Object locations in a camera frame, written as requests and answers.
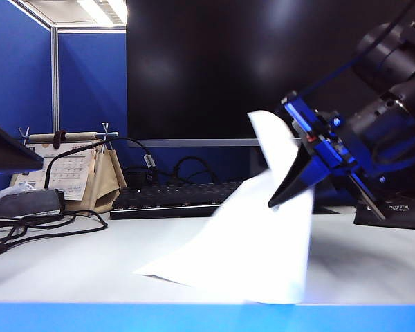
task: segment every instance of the black keyboard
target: black keyboard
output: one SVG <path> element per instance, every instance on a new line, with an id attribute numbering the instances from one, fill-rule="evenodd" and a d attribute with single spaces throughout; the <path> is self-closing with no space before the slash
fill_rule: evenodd
<path id="1" fill-rule="evenodd" d="M 241 182 L 124 188 L 113 202 L 111 219 L 210 216 Z"/>

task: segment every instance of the fluorescent light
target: fluorescent light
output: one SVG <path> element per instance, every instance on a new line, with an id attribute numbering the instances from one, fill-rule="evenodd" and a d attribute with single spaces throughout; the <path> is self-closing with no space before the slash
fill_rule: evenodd
<path id="1" fill-rule="evenodd" d="M 113 11 L 122 20 L 123 24 L 126 24 L 127 9 L 123 0 L 107 0 Z"/>
<path id="2" fill-rule="evenodd" d="M 114 25 L 110 18 L 106 16 L 104 11 L 94 2 L 94 0 L 78 0 L 78 3 L 88 12 L 88 14 L 92 16 L 94 21 L 101 26 Z"/>

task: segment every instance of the blue partition wall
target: blue partition wall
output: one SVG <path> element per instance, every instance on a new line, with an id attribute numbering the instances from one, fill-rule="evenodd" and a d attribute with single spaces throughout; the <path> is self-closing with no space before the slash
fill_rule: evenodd
<path id="1" fill-rule="evenodd" d="M 0 0 L 0 127 L 18 137 L 52 130 L 50 32 L 13 4 Z M 0 189 L 9 176 L 0 176 Z"/>
<path id="2" fill-rule="evenodd" d="M 99 131 L 109 122 L 127 134 L 126 35 L 124 33 L 62 33 L 59 35 L 60 124 L 67 131 Z M 116 146 L 123 167 L 144 165 L 143 152 Z M 206 159 L 225 181 L 249 175 L 248 147 L 151 148 L 157 166 L 169 171 L 182 157 Z M 182 166 L 182 175 L 203 169 L 197 162 Z M 195 178 L 208 181 L 204 174 Z"/>

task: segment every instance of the desk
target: desk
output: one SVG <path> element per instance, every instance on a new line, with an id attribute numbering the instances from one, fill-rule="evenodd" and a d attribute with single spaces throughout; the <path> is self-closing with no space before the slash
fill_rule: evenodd
<path id="1" fill-rule="evenodd" d="M 304 302 L 415 304 L 415 230 L 354 225 L 353 217 L 313 216 Z M 207 220 L 109 220 L 101 232 L 13 248 L 0 255 L 0 302 L 233 303 L 132 273 L 189 241 Z M 68 227 L 93 226 L 80 219 Z"/>

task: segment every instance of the black monitor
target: black monitor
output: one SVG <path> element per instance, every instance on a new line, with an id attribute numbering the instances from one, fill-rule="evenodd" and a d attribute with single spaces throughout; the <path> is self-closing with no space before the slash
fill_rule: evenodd
<path id="1" fill-rule="evenodd" d="M 42 169 L 43 158 L 0 129 L 0 174 Z"/>
<path id="2" fill-rule="evenodd" d="M 247 112 L 272 111 L 288 91 L 346 62 L 405 4 L 127 0 L 128 134 L 150 146 L 255 144 Z M 347 71 L 306 101 L 345 114 L 374 97 Z"/>

